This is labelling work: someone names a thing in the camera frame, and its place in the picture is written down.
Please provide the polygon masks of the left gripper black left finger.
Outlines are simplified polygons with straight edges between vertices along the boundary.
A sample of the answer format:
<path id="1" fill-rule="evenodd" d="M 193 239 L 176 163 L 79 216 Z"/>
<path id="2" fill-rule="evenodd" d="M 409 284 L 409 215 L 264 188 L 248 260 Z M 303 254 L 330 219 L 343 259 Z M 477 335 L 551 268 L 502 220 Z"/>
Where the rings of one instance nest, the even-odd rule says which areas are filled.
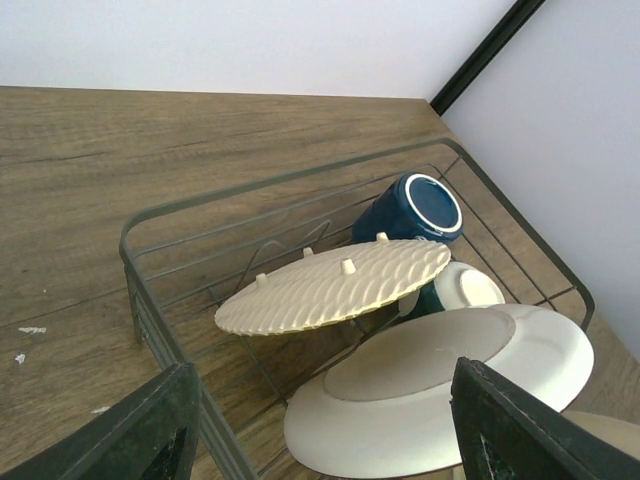
<path id="1" fill-rule="evenodd" d="M 195 365 L 179 363 L 3 479 L 188 479 L 200 432 Z"/>

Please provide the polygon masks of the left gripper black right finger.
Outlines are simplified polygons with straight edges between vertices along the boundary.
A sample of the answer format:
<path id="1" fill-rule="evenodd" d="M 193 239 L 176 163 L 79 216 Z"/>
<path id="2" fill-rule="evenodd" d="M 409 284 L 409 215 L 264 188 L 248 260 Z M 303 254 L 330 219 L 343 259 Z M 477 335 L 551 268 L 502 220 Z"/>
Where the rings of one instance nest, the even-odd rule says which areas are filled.
<path id="1" fill-rule="evenodd" d="M 451 411 L 467 479 L 637 479 L 639 459 L 485 363 L 460 357 Z"/>

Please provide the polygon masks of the striped white blue plate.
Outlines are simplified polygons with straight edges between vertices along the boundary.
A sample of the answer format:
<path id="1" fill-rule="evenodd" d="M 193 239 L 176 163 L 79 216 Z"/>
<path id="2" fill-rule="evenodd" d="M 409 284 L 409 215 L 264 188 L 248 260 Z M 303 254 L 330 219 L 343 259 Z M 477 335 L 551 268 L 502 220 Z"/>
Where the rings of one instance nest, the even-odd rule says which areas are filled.
<path id="1" fill-rule="evenodd" d="M 373 336 L 295 392 L 284 418 L 290 454 L 316 472 L 357 479 L 458 465 L 450 389 L 461 357 L 556 411 L 594 366 L 587 335 L 553 310 L 500 304 L 429 314 Z"/>

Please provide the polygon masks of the round woven bamboo tray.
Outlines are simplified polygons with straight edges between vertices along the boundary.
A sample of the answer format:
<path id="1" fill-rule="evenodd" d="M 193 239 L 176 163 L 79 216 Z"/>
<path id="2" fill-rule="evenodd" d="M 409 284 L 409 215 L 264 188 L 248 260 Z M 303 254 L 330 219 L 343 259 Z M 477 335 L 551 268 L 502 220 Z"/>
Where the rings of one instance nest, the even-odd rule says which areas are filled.
<path id="1" fill-rule="evenodd" d="M 451 261 L 436 241 L 391 240 L 379 232 L 371 242 L 315 253 L 255 280 L 215 313 L 221 330 L 248 336 L 316 329 L 391 304 L 426 285 Z"/>

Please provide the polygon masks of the blue ceramic mug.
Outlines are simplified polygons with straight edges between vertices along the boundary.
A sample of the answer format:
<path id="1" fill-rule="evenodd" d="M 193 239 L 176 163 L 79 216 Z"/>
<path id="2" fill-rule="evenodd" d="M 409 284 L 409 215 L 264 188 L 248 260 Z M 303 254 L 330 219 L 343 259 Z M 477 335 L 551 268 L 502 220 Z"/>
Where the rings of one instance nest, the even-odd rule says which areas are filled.
<path id="1" fill-rule="evenodd" d="M 353 243 L 371 242 L 380 232 L 390 240 L 451 243 L 463 231 L 461 207 L 443 183 L 418 172 L 395 180 L 356 219 Z"/>

